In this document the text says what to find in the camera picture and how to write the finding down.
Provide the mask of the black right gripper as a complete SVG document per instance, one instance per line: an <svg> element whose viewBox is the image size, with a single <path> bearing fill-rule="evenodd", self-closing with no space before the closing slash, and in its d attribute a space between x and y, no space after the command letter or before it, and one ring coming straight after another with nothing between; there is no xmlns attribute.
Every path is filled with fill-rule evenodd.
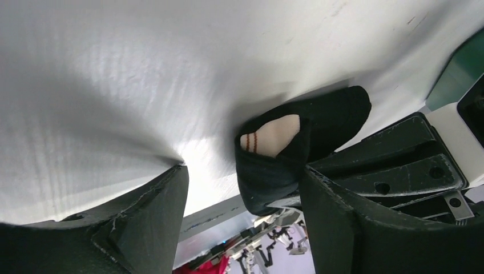
<svg viewBox="0 0 484 274"><path fill-rule="evenodd" d="M420 112L310 166L337 185L407 215L444 223L471 223L483 216L483 203L465 196L469 181Z"/></svg>

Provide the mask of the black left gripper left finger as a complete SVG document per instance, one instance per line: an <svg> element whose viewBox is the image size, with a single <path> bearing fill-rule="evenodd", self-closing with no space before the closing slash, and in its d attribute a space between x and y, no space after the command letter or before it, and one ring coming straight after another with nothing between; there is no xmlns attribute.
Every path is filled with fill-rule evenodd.
<svg viewBox="0 0 484 274"><path fill-rule="evenodd" d="M1 272L171 273L188 183L176 165L58 223L1 224Z"/></svg>

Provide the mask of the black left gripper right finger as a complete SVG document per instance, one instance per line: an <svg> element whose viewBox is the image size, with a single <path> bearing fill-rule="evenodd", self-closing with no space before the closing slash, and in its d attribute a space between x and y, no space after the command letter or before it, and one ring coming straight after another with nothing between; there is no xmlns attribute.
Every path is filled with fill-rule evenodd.
<svg viewBox="0 0 484 274"><path fill-rule="evenodd" d="M307 169L299 192L316 273L482 273L483 220L455 225L384 207Z"/></svg>

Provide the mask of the black underwear beige waistband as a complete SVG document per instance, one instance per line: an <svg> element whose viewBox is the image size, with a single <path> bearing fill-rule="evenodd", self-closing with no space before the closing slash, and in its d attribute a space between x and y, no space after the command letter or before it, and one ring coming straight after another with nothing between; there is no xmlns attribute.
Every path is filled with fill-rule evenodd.
<svg viewBox="0 0 484 274"><path fill-rule="evenodd" d="M371 109L367 91L352 86L287 102L246 121L233 139L246 209L256 216L276 212L269 204L298 190L308 163L353 139Z"/></svg>

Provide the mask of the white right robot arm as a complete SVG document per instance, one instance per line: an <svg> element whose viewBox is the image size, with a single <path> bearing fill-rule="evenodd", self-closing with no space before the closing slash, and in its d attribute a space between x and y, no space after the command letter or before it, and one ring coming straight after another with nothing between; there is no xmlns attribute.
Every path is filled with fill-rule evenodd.
<svg viewBox="0 0 484 274"><path fill-rule="evenodd" d="M483 216L483 78L450 103L414 112L310 166L390 209L457 225Z"/></svg>

